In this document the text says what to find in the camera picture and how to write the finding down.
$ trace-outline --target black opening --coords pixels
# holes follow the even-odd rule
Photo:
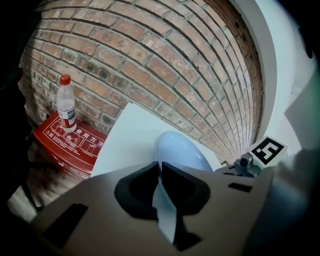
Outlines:
[[[232,188],[232,189],[235,189],[235,190],[240,190],[240,191],[243,191],[243,192],[247,192],[247,193],[250,193],[250,191],[252,189],[252,186],[242,185],[242,184],[234,183],[234,182],[229,184],[228,187]]]

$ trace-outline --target red box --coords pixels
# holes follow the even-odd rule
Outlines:
[[[35,131],[58,168],[80,180],[88,179],[107,135],[76,119],[76,129],[65,132],[55,111]]]

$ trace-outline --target brick wall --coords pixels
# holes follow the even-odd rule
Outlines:
[[[56,0],[21,59],[19,86],[41,123],[70,74],[76,114],[109,133],[133,102],[229,163],[255,139],[261,116],[258,56],[239,14],[203,0]]]

